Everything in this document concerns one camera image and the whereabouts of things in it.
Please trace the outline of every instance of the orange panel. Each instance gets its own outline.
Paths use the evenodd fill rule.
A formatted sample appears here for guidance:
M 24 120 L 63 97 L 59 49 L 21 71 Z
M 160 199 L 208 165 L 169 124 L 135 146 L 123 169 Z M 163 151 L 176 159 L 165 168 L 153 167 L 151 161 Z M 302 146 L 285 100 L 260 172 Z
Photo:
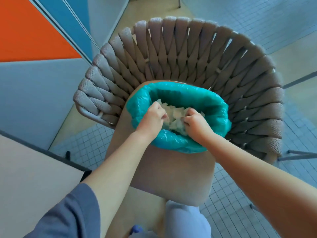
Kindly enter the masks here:
M 0 62 L 81 58 L 29 0 L 0 0 Z

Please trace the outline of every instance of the hand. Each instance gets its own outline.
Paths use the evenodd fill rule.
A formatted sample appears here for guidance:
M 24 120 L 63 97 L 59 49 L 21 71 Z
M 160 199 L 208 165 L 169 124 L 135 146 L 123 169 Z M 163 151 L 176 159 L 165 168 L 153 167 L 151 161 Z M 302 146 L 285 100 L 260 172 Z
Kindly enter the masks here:
M 154 102 L 143 116 L 136 132 L 141 133 L 149 142 L 152 142 L 162 129 L 163 119 L 167 117 L 165 109 L 158 102 Z
M 184 124 L 189 137 L 204 147 L 208 136 L 214 134 L 204 117 L 193 108 L 186 112 Z

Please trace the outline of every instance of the white tissue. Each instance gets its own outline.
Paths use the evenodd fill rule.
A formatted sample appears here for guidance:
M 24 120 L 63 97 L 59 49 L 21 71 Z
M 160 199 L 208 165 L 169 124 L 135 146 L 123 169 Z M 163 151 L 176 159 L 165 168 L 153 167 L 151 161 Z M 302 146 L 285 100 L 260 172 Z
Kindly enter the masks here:
M 168 106 L 167 103 L 162 103 L 161 99 L 157 100 L 162 108 L 165 109 L 168 117 L 164 119 L 164 124 L 162 129 L 175 130 L 181 135 L 187 136 L 185 125 L 182 121 L 182 118 L 185 117 L 186 112 L 189 108 L 177 108 L 175 106 Z

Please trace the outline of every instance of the forearm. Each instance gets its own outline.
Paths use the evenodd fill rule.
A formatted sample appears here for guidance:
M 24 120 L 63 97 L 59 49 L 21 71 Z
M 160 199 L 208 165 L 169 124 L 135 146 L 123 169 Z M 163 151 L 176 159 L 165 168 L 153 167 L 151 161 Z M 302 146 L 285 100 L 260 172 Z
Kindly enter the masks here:
M 150 140 L 138 132 L 110 155 L 83 183 L 94 191 L 101 213 L 101 237 L 104 237 L 131 183 Z
M 213 134 L 205 145 L 283 237 L 317 234 L 317 190 Z

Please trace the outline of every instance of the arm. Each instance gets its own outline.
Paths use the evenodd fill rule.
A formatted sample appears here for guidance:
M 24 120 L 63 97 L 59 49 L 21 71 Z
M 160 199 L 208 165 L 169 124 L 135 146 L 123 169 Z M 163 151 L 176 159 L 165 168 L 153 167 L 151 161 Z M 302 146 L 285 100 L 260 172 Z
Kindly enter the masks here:
M 184 122 L 282 237 L 316 237 L 317 189 L 215 134 L 196 110 Z
M 160 104 L 154 102 L 136 131 L 83 181 L 90 186 L 98 200 L 101 237 L 105 237 L 145 149 L 156 138 L 166 116 Z

